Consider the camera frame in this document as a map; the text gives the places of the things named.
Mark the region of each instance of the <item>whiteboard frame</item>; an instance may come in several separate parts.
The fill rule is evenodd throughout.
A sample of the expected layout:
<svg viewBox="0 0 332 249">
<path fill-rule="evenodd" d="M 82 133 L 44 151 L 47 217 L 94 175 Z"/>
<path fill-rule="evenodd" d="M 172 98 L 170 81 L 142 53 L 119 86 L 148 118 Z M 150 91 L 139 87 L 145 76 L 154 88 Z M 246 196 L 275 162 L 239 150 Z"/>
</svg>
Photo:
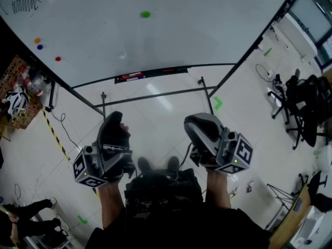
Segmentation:
<svg viewBox="0 0 332 249">
<path fill-rule="evenodd" d="M 262 31 L 262 33 L 259 35 L 259 37 L 255 40 L 255 42 L 251 45 L 251 47 L 248 49 L 248 51 L 243 55 L 243 57 L 232 67 L 232 69 L 227 73 L 227 75 L 220 81 L 220 83 L 216 86 L 212 87 L 201 87 L 201 88 L 194 88 L 194 89 L 187 89 L 187 90 L 180 90 L 180 91 L 172 91 L 172 92 L 166 92 L 166 93 L 160 93 L 160 94 L 154 94 L 154 95 L 148 95 L 148 96 L 141 96 L 141 97 L 136 97 L 136 98 L 131 98 L 131 99 L 126 99 L 126 100 L 120 100 L 120 101 L 115 101 L 115 102 L 108 102 L 102 104 L 97 104 L 94 105 L 91 102 L 89 102 L 87 99 L 85 99 L 82 95 L 80 95 L 77 91 L 75 91 L 75 88 L 81 87 L 81 86 L 86 86 L 89 84 L 93 84 L 96 82 L 101 82 L 109 79 L 113 79 L 116 77 L 111 77 L 111 78 L 105 78 L 97 81 L 92 81 L 88 82 L 86 84 L 78 85 L 75 87 L 69 86 L 65 81 L 63 81 L 58 75 L 56 75 L 48 66 L 46 66 L 18 37 L 17 35 L 10 29 L 10 27 L 7 25 L 7 23 L 4 21 L 4 19 L 1 17 L 0 19 L 0 27 L 2 28 L 1 30 L 3 31 L 3 34 L 8 35 L 7 39 L 10 40 L 11 44 L 14 44 L 17 47 L 17 54 L 21 58 L 26 58 L 28 60 L 31 60 L 34 65 L 36 65 L 40 70 L 43 71 L 51 80 L 54 82 L 58 83 L 61 87 L 63 87 L 65 90 L 67 90 L 69 93 L 71 93 L 73 96 L 78 98 L 80 101 L 88 105 L 90 108 L 101 114 L 104 119 L 106 117 L 105 115 L 105 107 L 106 106 L 111 106 L 114 104 L 120 104 L 120 103 L 125 103 L 125 102 L 132 102 L 132 101 L 138 101 L 138 100 L 143 100 L 143 99 L 150 99 L 150 98 L 155 98 L 159 96 L 167 96 L 167 95 L 174 95 L 174 94 L 180 94 L 180 93 L 187 93 L 187 92 L 195 92 L 195 91 L 205 91 L 207 92 L 208 90 L 212 89 L 212 92 L 208 95 L 208 100 L 209 98 L 212 97 L 212 95 L 232 76 L 232 74 L 242 65 L 242 63 L 249 57 L 249 55 L 258 47 L 260 42 L 263 40 L 262 36 L 266 32 L 266 30 L 269 28 L 269 26 L 274 23 L 279 21 L 283 16 L 288 13 L 290 8 L 293 6 L 296 0 L 285 0 L 285 2 L 281 5 L 279 10 L 276 12 L 276 14 L 273 16 L 271 21 L 268 23 L 268 25 L 265 27 L 265 29 Z M 184 72 L 186 71 L 187 68 L 190 67 L 195 67 L 195 66 L 211 66 L 211 65 L 233 65 L 233 63 L 230 64 L 207 64 L 207 65 L 192 65 L 192 66 L 183 66 L 183 67 L 165 67 L 161 70 L 169 69 L 169 68 L 181 68 Z M 49 109 L 52 110 L 52 100 L 50 100 L 50 106 Z"/>
</svg>

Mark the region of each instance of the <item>person's right hand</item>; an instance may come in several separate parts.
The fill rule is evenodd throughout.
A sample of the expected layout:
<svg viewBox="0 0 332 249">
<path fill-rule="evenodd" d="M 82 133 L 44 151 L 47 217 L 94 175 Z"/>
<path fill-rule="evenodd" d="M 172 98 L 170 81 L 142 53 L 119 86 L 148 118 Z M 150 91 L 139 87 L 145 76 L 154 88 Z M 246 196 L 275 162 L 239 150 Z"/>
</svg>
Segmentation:
<svg viewBox="0 0 332 249">
<path fill-rule="evenodd" d="M 14 214 L 10 211 L 8 211 L 7 215 L 12 223 L 17 223 L 20 219 L 16 214 Z"/>
</svg>

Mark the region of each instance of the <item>table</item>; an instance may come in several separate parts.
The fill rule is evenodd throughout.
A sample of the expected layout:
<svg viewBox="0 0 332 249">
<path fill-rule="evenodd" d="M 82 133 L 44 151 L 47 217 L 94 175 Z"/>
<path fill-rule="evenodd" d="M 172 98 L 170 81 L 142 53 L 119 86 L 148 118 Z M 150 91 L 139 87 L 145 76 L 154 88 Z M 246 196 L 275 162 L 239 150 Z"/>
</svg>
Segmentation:
<svg viewBox="0 0 332 249">
<path fill-rule="evenodd" d="M 280 249 L 298 231 L 311 204 L 308 186 L 304 184 L 299 196 L 288 211 L 278 229 L 270 238 L 269 249 Z"/>
</svg>

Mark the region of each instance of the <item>whiteboard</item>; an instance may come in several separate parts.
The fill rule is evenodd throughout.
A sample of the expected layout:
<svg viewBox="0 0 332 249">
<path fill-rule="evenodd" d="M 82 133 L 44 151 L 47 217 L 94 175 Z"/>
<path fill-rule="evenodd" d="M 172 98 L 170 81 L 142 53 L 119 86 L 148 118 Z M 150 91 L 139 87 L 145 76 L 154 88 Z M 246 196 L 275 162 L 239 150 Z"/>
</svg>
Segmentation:
<svg viewBox="0 0 332 249">
<path fill-rule="evenodd" d="M 284 1 L 0 0 L 0 14 L 73 87 L 157 68 L 237 63 Z"/>
</svg>

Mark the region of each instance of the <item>black pants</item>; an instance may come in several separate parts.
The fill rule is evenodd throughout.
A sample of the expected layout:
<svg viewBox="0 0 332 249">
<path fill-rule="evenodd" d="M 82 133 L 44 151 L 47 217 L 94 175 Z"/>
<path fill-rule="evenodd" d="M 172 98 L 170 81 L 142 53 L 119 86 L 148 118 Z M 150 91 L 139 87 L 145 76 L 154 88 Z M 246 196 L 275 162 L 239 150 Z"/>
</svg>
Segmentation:
<svg viewBox="0 0 332 249">
<path fill-rule="evenodd" d="M 43 222 L 34 222 L 30 220 L 34 215 L 36 215 L 39 211 L 45 208 L 51 208 L 52 203 L 50 200 L 45 199 L 43 201 L 32 203 L 28 206 L 22 207 L 6 207 L 7 210 L 15 213 L 19 216 L 19 221 L 17 222 L 17 230 L 20 238 L 26 236 L 39 236 L 44 235 L 52 230 L 55 227 L 59 226 L 59 220 L 45 220 Z"/>
</svg>

